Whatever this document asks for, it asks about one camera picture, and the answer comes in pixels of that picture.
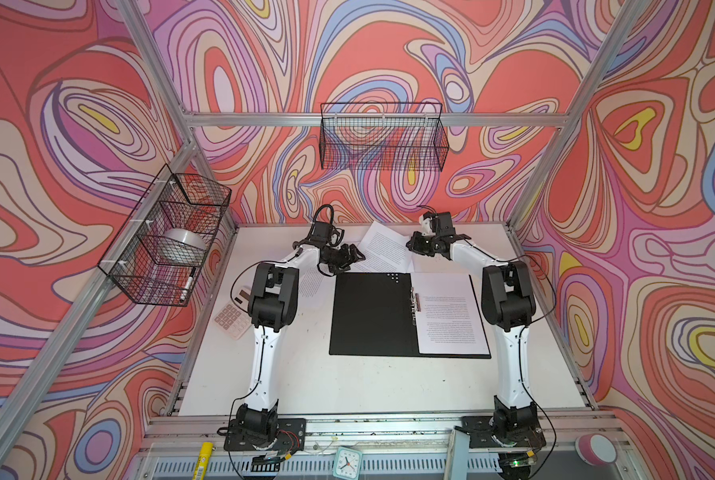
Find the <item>printed paper sheet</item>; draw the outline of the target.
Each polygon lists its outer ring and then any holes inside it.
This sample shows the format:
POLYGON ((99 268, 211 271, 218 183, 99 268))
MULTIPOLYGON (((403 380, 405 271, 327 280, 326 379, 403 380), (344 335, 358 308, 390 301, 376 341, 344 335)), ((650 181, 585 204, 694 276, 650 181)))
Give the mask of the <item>printed paper sheet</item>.
POLYGON ((332 278, 319 272, 318 268, 300 270, 299 298, 305 308, 320 308, 332 287, 332 278))
POLYGON ((373 222, 357 249, 365 259, 353 265, 359 272, 411 273, 415 271, 411 251, 407 249, 409 237, 377 222, 373 222))
POLYGON ((411 287, 419 354, 491 357, 471 276, 415 272, 411 274, 411 287))

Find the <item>red folder with black interior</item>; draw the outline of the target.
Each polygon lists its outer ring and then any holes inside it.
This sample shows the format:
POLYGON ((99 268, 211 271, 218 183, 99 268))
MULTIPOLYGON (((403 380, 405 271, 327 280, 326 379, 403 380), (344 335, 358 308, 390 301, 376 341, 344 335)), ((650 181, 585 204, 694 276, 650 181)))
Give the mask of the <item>red folder with black interior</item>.
POLYGON ((411 273, 345 273, 336 281, 329 354, 463 358, 419 354, 411 273))

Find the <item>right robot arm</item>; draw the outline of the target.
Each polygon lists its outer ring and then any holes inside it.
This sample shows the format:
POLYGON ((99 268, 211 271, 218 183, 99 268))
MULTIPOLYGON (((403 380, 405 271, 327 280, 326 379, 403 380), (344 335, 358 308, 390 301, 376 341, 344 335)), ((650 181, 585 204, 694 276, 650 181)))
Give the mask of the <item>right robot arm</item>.
POLYGON ((546 446, 527 367, 527 332, 537 311, 529 266, 521 260, 495 257, 463 234, 415 232, 407 249, 417 255, 443 256, 479 276, 481 313, 495 329, 499 366, 499 386, 489 424, 491 437, 505 447, 546 446))

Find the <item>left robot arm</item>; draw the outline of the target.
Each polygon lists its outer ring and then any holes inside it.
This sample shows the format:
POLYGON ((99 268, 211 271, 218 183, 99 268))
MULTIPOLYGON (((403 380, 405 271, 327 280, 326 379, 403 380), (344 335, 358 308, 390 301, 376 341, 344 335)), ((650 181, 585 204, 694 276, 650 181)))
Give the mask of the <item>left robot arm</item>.
POLYGON ((254 368, 249 392, 233 401, 227 446, 263 448, 279 437, 291 438, 280 432, 278 364, 283 339, 298 313, 301 274, 325 265, 336 276, 363 260, 365 254, 354 244, 301 243, 284 259, 258 263, 247 307, 254 328, 254 368))

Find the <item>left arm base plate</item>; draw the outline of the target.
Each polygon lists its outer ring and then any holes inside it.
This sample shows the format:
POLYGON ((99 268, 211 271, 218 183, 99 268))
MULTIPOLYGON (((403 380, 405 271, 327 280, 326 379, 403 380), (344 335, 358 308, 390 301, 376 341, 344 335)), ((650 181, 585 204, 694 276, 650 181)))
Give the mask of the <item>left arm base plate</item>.
POLYGON ((307 420, 293 417, 278 419, 272 428, 251 428, 232 420, 227 428, 224 450, 227 452, 275 451, 296 453, 306 445, 307 420))

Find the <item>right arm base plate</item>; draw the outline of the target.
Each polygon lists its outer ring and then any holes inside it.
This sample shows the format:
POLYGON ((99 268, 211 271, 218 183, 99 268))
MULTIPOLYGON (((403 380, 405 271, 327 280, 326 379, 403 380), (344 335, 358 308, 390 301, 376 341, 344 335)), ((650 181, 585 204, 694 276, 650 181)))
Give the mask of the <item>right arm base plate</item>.
POLYGON ((463 416, 457 428, 469 435, 471 448, 541 450, 547 446, 543 428, 537 421, 511 422, 493 416, 463 416))

